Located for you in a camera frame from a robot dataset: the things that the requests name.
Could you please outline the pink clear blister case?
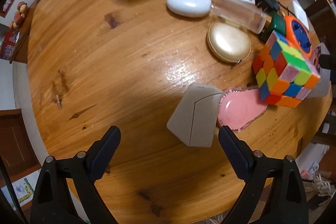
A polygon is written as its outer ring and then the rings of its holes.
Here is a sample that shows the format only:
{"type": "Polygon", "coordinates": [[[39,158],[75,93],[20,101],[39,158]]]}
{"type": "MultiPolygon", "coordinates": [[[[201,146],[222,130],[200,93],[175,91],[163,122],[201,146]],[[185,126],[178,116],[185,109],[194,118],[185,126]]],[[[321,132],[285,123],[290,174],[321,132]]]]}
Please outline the pink clear blister case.
{"type": "Polygon", "coordinates": [[[267,104],[262,103],[256,86],[227,89],[219,103],[217,125],[240,132],[262,116],[267,107],[267,104]]]}

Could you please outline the colourful puzzle cube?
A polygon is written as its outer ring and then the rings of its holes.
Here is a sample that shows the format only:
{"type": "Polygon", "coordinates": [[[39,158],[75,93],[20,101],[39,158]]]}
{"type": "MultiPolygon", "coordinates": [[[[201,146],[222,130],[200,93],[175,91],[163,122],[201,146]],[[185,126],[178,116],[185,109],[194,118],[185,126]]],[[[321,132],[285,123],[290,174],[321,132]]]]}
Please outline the colourful puzzle cube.
{"type": "Polygon", "coordinates": [[[285,36],[273,31],[252,63],[261,102],[297,107],[319,83],[313,63],[285,36]]]}

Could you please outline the round gold compact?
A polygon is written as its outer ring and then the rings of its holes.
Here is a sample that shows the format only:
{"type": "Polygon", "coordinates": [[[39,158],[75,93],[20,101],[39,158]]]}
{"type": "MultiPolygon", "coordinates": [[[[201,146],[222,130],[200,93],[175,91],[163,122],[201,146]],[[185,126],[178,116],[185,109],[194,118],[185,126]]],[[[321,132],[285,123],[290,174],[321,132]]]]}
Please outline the round gold compact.
{"type": "Polygon", "coordinates": [[[238,64],[251,52],[248,33],[240,27],[224,22],[211,24],[207,32],[207,44],[221,61],[238,64]]]}

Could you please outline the orange blue cable reel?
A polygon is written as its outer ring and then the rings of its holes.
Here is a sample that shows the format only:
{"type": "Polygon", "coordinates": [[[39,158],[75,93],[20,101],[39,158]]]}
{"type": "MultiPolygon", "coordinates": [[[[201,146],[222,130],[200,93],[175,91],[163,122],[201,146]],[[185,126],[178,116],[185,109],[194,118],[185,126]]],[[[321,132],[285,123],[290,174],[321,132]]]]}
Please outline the orange blue cable reel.
{"type": "Polygon", "coordinates": [[[285,37],[292,42],[308,59],[311,58],[312,43],[309,33],[302,22],[294,16],[283,17],[286,26],[285,37]]]}

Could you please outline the clear plastic box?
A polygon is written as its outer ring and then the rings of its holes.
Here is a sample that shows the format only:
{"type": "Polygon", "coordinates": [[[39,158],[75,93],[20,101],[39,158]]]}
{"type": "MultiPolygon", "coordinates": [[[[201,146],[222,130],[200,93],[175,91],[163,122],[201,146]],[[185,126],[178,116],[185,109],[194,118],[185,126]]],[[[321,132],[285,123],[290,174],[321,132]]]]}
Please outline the clear plastic box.
{"type": "Polygon", "coordinates": [[[255,34],[262,32],[268,17],[264,11],[241,0],[211,0],[211,13],[255,34]]]}

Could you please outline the white charger block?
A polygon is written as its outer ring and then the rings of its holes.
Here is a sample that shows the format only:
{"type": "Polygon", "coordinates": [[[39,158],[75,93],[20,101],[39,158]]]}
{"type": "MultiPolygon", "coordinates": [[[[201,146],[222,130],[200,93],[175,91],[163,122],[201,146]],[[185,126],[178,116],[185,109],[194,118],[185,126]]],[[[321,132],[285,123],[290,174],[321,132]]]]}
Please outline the white charger block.
{"type": "Polygon", "coordinates": [[[292,3],[291,3],[291,5],[293,7],[293,12],[294,12],[294,15],[296,16],[296,18],[301,21],[301,23],[305,26],[305,28],[307,30],[309,30],[309,22],[308,22],[308,18],[307,18],[306,12],[301,7],[301,5],[299,4],[298,0],[293,0],[292,3]]]}

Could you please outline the brown side cabinet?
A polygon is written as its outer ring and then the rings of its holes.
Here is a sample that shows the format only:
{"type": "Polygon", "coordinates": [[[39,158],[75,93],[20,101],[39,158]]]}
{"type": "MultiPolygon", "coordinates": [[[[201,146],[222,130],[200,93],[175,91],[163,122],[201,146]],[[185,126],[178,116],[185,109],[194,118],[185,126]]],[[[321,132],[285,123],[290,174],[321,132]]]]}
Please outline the brown side cabinet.
{"type": "Polygon", "coordinates": [[[41,0],[34,0],[32,5],[29,7],[27,11],[26,19],[19,29],[19,39],[14,47],[13,54],[9,59],[10,63],[13,63],[14,61],[25,64],[27,63],[30,29],[33,21],[35,8],[40,1],[41,0]]]}

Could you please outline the red gift box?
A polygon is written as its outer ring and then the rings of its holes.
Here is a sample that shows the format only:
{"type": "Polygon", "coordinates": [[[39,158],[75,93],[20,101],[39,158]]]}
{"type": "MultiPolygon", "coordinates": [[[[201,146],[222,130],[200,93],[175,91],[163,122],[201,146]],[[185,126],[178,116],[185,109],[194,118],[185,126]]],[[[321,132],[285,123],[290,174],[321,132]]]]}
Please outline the red gift box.
{"type": "Polygon", "coordinates": [[[12,57],[18,38],[18,30],[8,30],[3,34],[1,38],[1,59],[9,60],[12,57]]]}

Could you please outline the fruit pile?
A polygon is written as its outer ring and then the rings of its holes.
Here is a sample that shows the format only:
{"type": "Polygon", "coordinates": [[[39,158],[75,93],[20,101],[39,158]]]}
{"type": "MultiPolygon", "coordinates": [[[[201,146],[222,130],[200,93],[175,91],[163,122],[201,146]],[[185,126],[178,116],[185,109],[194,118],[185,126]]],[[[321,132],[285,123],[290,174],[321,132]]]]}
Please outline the fruit pile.
{"type": "Polygon", "coordinates": [[[25,21],[29,7],[26,2],[21,1],[17,5],[17,11],[14,14],[14,20],[10,23],[9,28],[18,29],[25,21]]]}

